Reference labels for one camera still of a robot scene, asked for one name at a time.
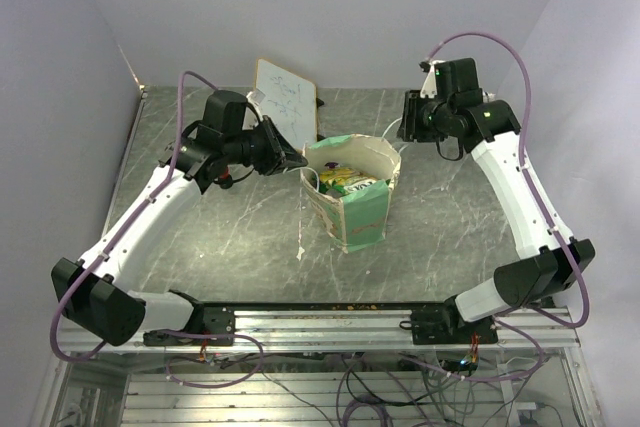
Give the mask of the green paper gift bag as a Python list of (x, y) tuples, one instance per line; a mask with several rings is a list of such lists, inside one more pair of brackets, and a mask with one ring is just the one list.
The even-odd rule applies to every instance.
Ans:
[(401, 156), (382, 137), (351, 134), (305, 147), (301, 183), (335, 245), (345, 253), (385, 239)]

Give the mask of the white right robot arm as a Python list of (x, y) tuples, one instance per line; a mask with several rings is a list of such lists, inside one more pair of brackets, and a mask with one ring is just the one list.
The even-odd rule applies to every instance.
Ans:
[(488, 179), (511, 229), (518, 259), (454, 297), (440, 320), (450, 341), (465, 341), (476, 321), (517, 309), (577, 283), (595, 257), (588, 239), (577, 239), (553, 207), (521, 146), (522, 128), (510, 105), (479, 86), (471, 58), (424, 61), (419, 90), (405, 94), (398, 137), (440, 145), (456, 139)]

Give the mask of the yellow green Fox's candy bag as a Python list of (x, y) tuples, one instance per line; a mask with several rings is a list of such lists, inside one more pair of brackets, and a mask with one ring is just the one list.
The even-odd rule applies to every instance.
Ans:
[(377, 182), (375, 177), (349, 167), (327, 169), (319, 174), (319, 192), (339, 197), (359, 192)]

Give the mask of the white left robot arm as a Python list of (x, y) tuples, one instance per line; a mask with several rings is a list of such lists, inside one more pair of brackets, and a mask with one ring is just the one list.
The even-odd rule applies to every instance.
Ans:
[(180, 292), (143, 294), (135, 271), (164, 232), (212, 186), (238, 184), (229, 169), (272, 176), (306, 166), (307, 160), (263, 114), (266, 96), (216, 90), (201, 119), (180, 128), (169, 156), (120, 220), (78, 260), (60, 259), (51, 272), (58, 307), (50, 340), (66, 318), (120, 346), (139, 332), (169, 331), (182, 344), (196, 342), (205, 326), (204, 303)]

